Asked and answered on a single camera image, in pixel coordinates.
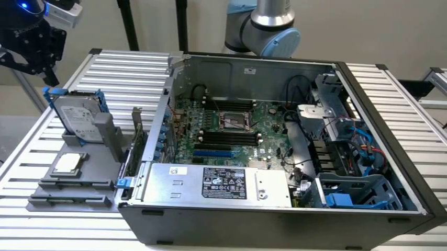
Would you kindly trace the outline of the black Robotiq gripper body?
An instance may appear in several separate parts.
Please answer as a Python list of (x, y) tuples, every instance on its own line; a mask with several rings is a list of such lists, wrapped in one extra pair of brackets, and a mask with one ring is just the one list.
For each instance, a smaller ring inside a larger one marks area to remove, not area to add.
[(67, 33), (46, 20), (47, 12), (2, 12), (2, 49), (19, 63), (62, 60)]

